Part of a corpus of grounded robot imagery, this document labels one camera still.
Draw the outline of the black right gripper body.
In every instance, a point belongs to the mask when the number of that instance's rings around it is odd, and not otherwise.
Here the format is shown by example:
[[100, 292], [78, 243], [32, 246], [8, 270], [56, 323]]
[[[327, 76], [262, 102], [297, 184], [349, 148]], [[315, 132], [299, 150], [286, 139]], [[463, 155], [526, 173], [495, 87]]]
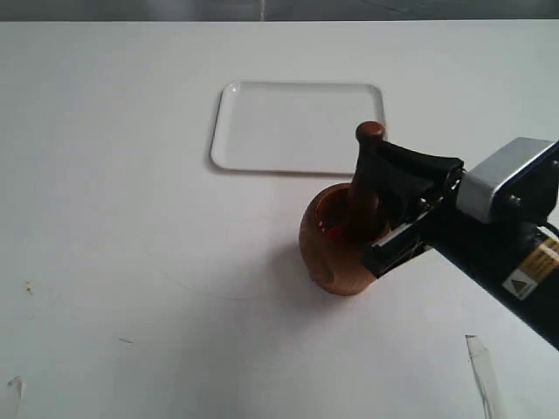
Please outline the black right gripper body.
[[503, 216], [489, 224], [456, 208], [462, 177], [434, 185], [412, 223], [368, 245], [364, 266], [380, 278], [432, 248], [556, 347], [558, 231], [547, 217], [558, 196], [557, 169], [522, 175], [513, 183], [520, 205], [501, 205]]

